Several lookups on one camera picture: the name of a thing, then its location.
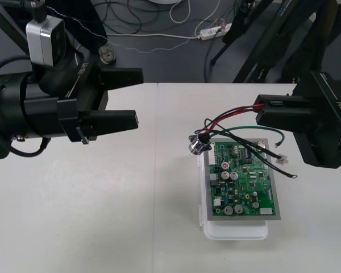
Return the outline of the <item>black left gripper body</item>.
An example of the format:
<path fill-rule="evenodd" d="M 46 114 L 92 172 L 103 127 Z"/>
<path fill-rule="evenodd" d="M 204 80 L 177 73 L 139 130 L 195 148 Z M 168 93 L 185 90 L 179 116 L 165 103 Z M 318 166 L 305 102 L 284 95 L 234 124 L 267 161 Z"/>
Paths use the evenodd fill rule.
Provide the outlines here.
<path fill-rule="evenodd" d="M 39 133 L 66 136 L 71 142 L 96 140 L 96 114 L 105 111 L 108 96 L 101 67 L 92 59 L 68 71 L 47 72 L 39 88 L 48 95 L 40 107 Z"/>

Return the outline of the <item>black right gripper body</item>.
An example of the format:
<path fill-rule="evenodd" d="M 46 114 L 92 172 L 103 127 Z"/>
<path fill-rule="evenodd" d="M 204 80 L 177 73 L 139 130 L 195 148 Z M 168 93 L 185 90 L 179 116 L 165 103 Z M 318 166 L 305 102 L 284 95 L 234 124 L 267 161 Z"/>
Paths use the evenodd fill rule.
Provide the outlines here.
<path fill-rule="evenodd" d="M 312 72 L 293 89 L 294 96 L 308 101 L 313 115 L 301 133 L 294 133 L 306 164 L 337 169 L 341 166 L 341 80 Z"/>

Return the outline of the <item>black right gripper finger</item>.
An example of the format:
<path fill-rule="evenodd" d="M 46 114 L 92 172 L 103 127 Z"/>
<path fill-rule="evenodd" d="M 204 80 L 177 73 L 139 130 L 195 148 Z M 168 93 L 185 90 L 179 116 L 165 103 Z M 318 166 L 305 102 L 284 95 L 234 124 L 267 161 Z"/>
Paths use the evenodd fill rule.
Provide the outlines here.
<path fill-rule="evenodd" d="M 263 109 L 314 109 L 317 110 L 319 106 L 312 100 L 303 96 L 290 95 L 266 95 L 260 94 L 256 97 L 254 106 Z"/>
<path fill-rule="evenodd" d="M 320 128 L 322 118 L 312 108 L 264 107 L 256 116 L 260 126 L 293 133 L 308 133 Z"/>

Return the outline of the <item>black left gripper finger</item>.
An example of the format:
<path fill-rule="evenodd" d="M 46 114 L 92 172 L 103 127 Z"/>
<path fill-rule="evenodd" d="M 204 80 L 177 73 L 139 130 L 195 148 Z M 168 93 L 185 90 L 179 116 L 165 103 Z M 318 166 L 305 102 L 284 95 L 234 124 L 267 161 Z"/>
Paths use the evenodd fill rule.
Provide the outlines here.
<path fill-rule="evenodd" d="M 140 68 L 104 68 L 102 82 L 106 90 L 143 84 L 143 71 Z"/>
<path fill-rule="evenodd" d="M 78 133 L 81 137 L 94 139 L 138 127 L 139 121 L 134 110 L 91 110 L 80 112 Z"/>

